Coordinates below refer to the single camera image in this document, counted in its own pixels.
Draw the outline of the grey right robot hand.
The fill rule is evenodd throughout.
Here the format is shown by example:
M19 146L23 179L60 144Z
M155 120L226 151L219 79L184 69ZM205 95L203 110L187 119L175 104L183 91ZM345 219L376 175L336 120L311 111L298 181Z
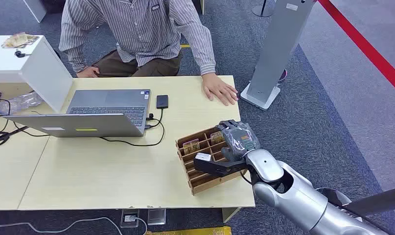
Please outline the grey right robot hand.
M260 149L259 140L249 124L231 119L220 121L216 127L227 144L221 152L229 162L240 161L247 152Z

